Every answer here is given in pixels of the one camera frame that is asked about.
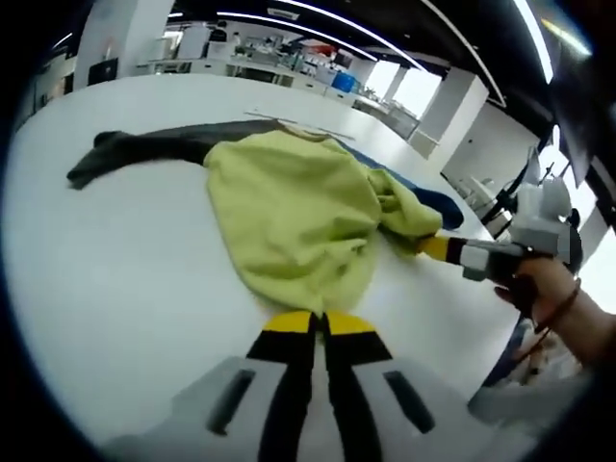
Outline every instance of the desk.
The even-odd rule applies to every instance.
[[[66,173],[96,134],[198,123],[295,120],[344,141],[420,186],[450,194],[460,234],[489,238],[451,186],[381,122],[307,91],[210,75],[125,78],[52,101],[16,134],[7,167],[3,249],[24,341],[53,396],[100,443],[144,431],[179,391],[244,355],[270,317],[233,270],[205,192],[183,162],[123,168],[83,191]],[[395,355],[425,363],[470,398],[517,319],[491,284],[425,256],[402,263],[381,240],[354,314]]]

